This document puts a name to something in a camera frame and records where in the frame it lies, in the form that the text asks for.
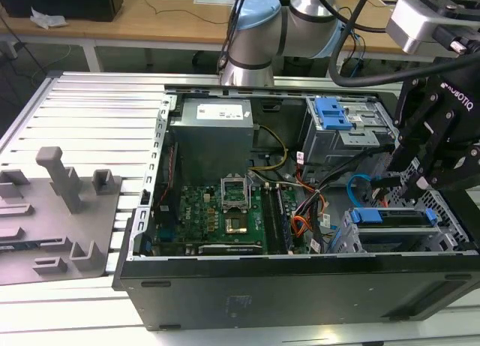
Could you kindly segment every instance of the chip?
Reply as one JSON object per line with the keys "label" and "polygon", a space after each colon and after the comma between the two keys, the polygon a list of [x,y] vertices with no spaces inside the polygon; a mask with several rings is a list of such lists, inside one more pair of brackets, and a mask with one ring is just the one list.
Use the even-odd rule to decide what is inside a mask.
{"label": "chip", "polygon": [[246,213],[227,212],[225,214],[225,233],[247,233],[248,217]]}

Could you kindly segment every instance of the metal slotted platform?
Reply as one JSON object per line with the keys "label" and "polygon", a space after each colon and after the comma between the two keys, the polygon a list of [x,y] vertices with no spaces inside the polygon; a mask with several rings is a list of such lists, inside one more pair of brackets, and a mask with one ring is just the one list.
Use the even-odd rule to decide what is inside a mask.
{"label": "metal slotted platform", "polygon": [[[64,74],[47,79],[0,141],[0,169],[47,177],[41,146],[60,146],[79,176],[110,168],[123,178],[106,277],[0,287],[0,343],[164,345],[480,344],[480,290],[423,322],[148,332],[125,292],[110,286],[123,229],[137,205],[164,84],[218,84],[213,76]],[[278,78],[279,86],[337,89],[330,80]],[[398,95],[399,85],[377,88]],[[478,191],[472,198],[478,202]]]}

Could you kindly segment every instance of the black computer case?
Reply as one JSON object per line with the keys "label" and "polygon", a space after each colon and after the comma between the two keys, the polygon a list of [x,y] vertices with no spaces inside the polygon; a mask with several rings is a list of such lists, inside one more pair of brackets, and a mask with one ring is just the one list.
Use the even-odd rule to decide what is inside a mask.
{"label": "black computer case", "polygon": [[0,0],[10,17],[30,17],[31,8],[67,19],[113,21],[123,0]]}

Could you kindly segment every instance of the motherboard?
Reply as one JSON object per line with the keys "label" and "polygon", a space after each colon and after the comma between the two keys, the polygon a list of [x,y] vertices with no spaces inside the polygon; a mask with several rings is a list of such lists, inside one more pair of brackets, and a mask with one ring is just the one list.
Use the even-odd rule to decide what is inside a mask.
{"label": "motherboard", "polygon": [[248,187],[242,181],[181,188],[178,220],[159,223],[161,254],[286,254],[305,252],[293,240],[292,188]]}

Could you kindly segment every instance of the wooden desk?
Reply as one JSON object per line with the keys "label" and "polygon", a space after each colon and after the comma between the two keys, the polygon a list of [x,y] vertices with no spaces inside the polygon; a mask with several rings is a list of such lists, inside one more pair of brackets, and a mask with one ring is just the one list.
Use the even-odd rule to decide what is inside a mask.
{"label": "wooden desk", "polygon": [[[358,21],[373,27],[385,26],[393,8],[382,7],[383,5],[378,0],[370,1],[373,5],[371,3],[365,5]],[[358,0],[337,0],[337,5],[353,9],[357,2]],[[222,24],[206,22],[184,11]],[[227,25],[223,22],[227,21],[229,14],[230,6],[197,5],[194,4],[194,0],[124,0],[122,9],[111,23],[67,20],[68,26],[45,30],[36,26],[29,19],[10,18],[5,10],[2,11],[4,19],[22,41],[82,46],[90,71],[94,72],[102,71],[101,62],[96,53],[96,47],[100,46],[219,50],[227,31]],[[431,60],[431,58],[403,54],[400,47],[388,35],[359,33],[367,44],[364,56],[366,59]],[[0,41],[6,41],[4,44],[15,41],[15,38],[2,24],[0,25]],[[352,41],[348,41],[340,55],[340,65],[352,48]]]}

